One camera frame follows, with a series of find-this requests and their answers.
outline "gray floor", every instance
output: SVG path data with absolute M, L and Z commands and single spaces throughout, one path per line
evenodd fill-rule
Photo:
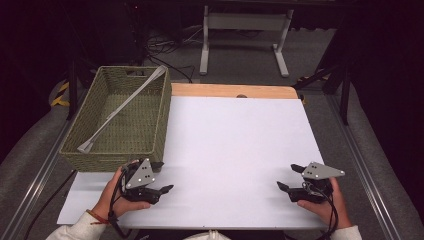
M 270 48 L 278 35 L 268 32 L 254 38 L 246 38 L 235 32 L 213 34 L 206 76 L 198 74 L 201 43 L 195 42 L 158 57 L 175 67 L 195 66 L 195 82 L 289 86 L 297 78 L 314 72 L 333 33 L 332 30 L 289 32 L 283 49 L 289 78 L 281 78 Z M 191 74 L 190 69 L 183 71 Z M 171 70 L 171 79 L 181 81 L 184 77 Z M 299 93 L 306 98 L 305 111 L 324 162 L 347 173 L 339 182 L 351 219 L 359 226 L 363 239 L 424 239 L 422 222 L 394 175 L 361 109 L 355 90 L 351 90 L 349 126 L 346 127 L 340 124 L 335 111 L 339 95 L 323 95 L 319 90 L 320 85 L 319 82 L 314 83 Z M 53 107 L 16 144 L 0 166 L 2 239 L 23 239 L 35 214 L 71 172 L 72 167 L 55 151 L 55 146 L 61 140 L 58 137 L 67 126 L 67 110 L 62 106 Z M 49 164 L 52 171 L 39 175 L 40 169 L 45 169 Z M 45 181 L 33 186 L 34 179 Z M 56 220 L 70 184 L 65 185 L 49 203 L 34 224 L 29 239 L 45 239 L 58 227 Z M 26 195 L 28 190 L 35 194 Z M 320 235 L 315 231 L 287 233 L 298 239 L 315 239 Z M 102 239 L 119 237 L 109 228 Z

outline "table leg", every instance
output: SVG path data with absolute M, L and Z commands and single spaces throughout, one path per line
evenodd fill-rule
M 66 119 L 70 120 L 78 109 L 77 74 L 76 74 L 76 68 L 75 68 L 75 61 L 71 61 L 69 63 L 68 78 L 69 78 L 69 113 Z
M 342 98 L 340 100 L 340 116 L 345 125 L 349 125 L 347 122 L 347 108 L 349 105 L 349 90 L 350 90 L 350 73 L 348 67 L 345 70 L 345 77 L 343 78 L 342 85 Z
M 200 75 L 204 76 L 208 73 L 208 60 L 209 60 L 209 9 L 208 6 L 205 6 L 205 13 L 203 17 L 203 47 L 202 47 L 202 57 L 200 59 Z
M 283 24 L 283 28 L 281 29 L 281 37 L 280 42 L 278 44 L 273 45 L 275 58 L 277 59 L 278 67 L 281 72 L 281 76 L 288 77 L 289 71 L 287 70 L 286 62 L 284 61 L 283 54 L 281 53 L 284 45 L 284 41 L 287 37 L 287 32 L 289 31 L 290 22 L 293 16 L 293 10 L 287 11 L 286 19 Z

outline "dark background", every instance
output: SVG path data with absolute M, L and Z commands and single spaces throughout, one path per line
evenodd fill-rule
M 412 0 L 369 3 L 360 14 L 344 18 L 345 25 L 336 33 L 321 66 L 331 66 L 345 57 L 352 59 L 352 82 L 361 105 L 423 219 L 423 4 Z M 49 94 L 63 80 L 72 55 L 69 49 L 73 48 L 58 31 L 64 27 L 62 22 L 52 21 L 45 4 L 4 0 L 0 5 L 0 162 L 50 110 Z M 81 48 L 84 57 L 103 65 L 130 62 L 140 56 L 122 3 L 69 1 L 62 6 L 71 32 L 78 36 L 73 47 Z M 201 6 L 152 7 L 148 12 L 157 17 L 151 18 L 149 26 L 175 39 L 182 37 L 183 28 L 201 24 L 203 13 Z M 292 27 L 337 28 L 343 17 L 322 9 L 303 9 L 295 11 Z

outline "black cable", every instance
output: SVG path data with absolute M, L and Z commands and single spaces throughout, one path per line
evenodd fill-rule
M 261 32 L 262 31 L 236 31 L 236 34 L 237 35 L 240 35 L 240 36 L 243 36 L 245 38 L 252 39 L 252 38 L 255 38 L 255 37 L 259 36 L 259 34 Z
M 121 175 L 119 176 L 118 182 L 116 182 L 115 189 L 113 190 L 112 198 L 110 199 L 109 204 L 109 213 L 108 213 L 108 221 L 112 225 L 112 227 L 115 229 L 115 231 L 121 236 L 121 238 L 126 239 L 131 235 L 132 229 L 129 229 L 127 233 L 124 233 L 122 229 L 118 225 L 118 218 L 116 217 L 115 212 L 113 211 L 113 205 L 116 201 L 120 198 L 120 196 L 116 198 L 116 193 L 118 192 L 119 183 L 122 182 L 122 179 L 124 178 L 125 170 L 122 171 Z
M 331 234 L 334 233 L 334 231 L 336 231 L 337 226 L 339 224 L 339 215 L 337 213 L 337 209 L 334 206 L 334 202 L 332 199 L 330 199 L 327 195 L 325 195 L 320 189 L 318 189 L 317 187 L 315 187 L 313 184 L 310 184 L 309 187 L 313 187 L 314 191 L 319 192 L 326 200 L 327 202 L 330 204 L 331 206 L 331 218 L 330 218 L 330 224 L 328 226 L 328 230 L 326 233 L 324 233 L 321 237 L 317 238 L 317 240 L 322 240 L 322 239 L 326 239 L 327 237 L 330 237 Z M 331 219 L 333 217 L 334 214 L 334 219 L 335 219 L 335 223 L 334 225 L 331 227 Z
M 179 72 L 179 73 L 181 73 L 184 77 L 186 77 L 187 79 L 188 79 L 188 82 L 189 83 L 193 83 L 193 81 L 191 80 L 191 77 L 189 77 L 189 76 L 187 76 L 185 73 L 183 73 L 182 71 L 180 71 L 178 68 L 176 68 L 176 67 L 174 67 L 174 66 L 172 66 L 171 64 L 169 64 L 169 63 L 167 63 L 167 62 L 165 62 L 165 61 L 162 61 L 162 60 L 160 60 L 159 58 L 157 58 L 157 57 L 155 57 L 155 56 L 151 56 L 151 55 L 149 55 L 149 56 L 147 56 L 147 58 L 149 58 L 149 60 L 150 61 L 152 61 L 153 63 L 155 63 L 151 58 L 153 58 L 153 59 L 155 59 L 155 60 L 157 60 L 157 61 L 159 61 L 159 62 L 161 62 L 161 63 L 163 63 L 163 64 L 165 64 L 165 65 L 167 65 L 169 68 L 172 68 L 172 69 L 175 69 L 177 72 Z
M 30 225 L 28 226 L 28 230 L 25 233 L 24 239 L 28 239 L 29 233 L 31 232 L 32 227 L 35 224 L 35 221 L 37 221 L 38 217 L 40 217 L 41 213 L 44 211 L 44 209 L 47 207 L 47 205 L 53 200 L 53 198 L 59 193 L 59 191 L 65 186 L 65 184 L 71 179 L 71 177 L 76 173 L 76 170 L 72 170 L 71 174 L 65 179 L 65 181 L 59 186 L 58 189 L 53 193 L 53 195 L 50 196 L 50 198 L 47 200 L 46 203 L 41 207 L 41 209 L 38 211 L 38 213 L 35 215 L 34 219 L 32 219 Z
M 184 69 L 184 68 L 191 68 L 190 79 L 193 79 L 193 73 L 194 73 L 194 70 L 196 70 L 196 67 L 193 66 L 193 65 L 185 66 L 185 67 L 179 67 L 179 69 Z
M 153 35 L 149 37 L 147 41 L 147 45 L 145 46 L 145 49 L 147 50 L 147 52 L 156 53 L 155 56 L 161 53 L 164 53 L 164 54 L 172 53 L 182 47 L 186 47 L 190 44 L 193 44 L 194 42 L 198 42 L 196 40 L 192 40 L 192 38 L 194 38 L 197 34 L 199 34 L 202 29 L 203 28 L 200 28 L 195 33 L 193 33 L 189 38 L 182 40 L 182 42 L 176 42 L 176 41 L 167 39 L 166 33 Z
M 287 238 L 288 240 L 297 240 L 296 238 L 290 237 L 289 235 L 287 235 L 285 233 L 284 233 L 284 237 Z

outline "metal stand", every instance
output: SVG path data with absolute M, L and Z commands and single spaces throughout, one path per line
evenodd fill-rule
M 68 80 L 69 80 L 69 113 L 66 120 L 71 120 L 78 109 L 78 80 L 84 88 L 89 88 L 91 80 L 94 78 L 91 69 L 98 69 L 94 63 L 83 59 L 73 59 L 68 64 Z
M 205 6 L 203 17 L 203 47 L 200 59 L 200 75 L 206 75 L 208 72 L 209 60 L 209 29 L 241 29 L 241 30 L 264 30 L 280 31 L 280 41 L 273 44 L 275 58 L 281 76 L 288 77 L 286 63 L 281 53 L 286 40 L 287 32 L 290 27 L 293 10 L 287 14 L 269 15 L 269 14 L 231 14 L 231 13 L 209 13 L 208 6 Z
M 327 69 L 323 69 L 318 71 L 314 75 L 304 78 L 302 82 L 298 82 L 292 87 L 296 90 L 300 90 L 303 87 L 323 78 L 324 76 L 331 74 L 328 78 L 327 82 L 322 87 L 322 91 L 325 94 L 334 94 L 340 84 L 343 83 L 342 86 L 342 98 L 340 101 L 340 117 L 343 120 L 345 125 L 349 125 L 347 121 L 347 108 L 349 102 L 349 89 L 350 89 L 350 73 L 348 64 L 335 65 L 329 67 Z

